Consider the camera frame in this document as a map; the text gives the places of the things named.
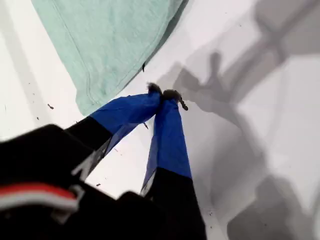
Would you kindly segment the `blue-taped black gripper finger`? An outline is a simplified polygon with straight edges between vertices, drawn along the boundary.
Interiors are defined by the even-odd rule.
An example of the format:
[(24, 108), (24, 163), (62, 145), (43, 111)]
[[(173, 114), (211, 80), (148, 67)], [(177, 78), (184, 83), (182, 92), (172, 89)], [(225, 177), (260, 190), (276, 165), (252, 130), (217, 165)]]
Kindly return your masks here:
[(160, 107), (162, 91), (155, 83), (148, 92), (113, 99), (66, 131), (98, 153), (96, 166), (112, 148), (138, 125), (153, 117)]
[(163, 92), (142, 191), (165, 214), (161, 239), (205, 240), (206, 226), (192, 179), (179, 104), (187, 109), (177, 91)]

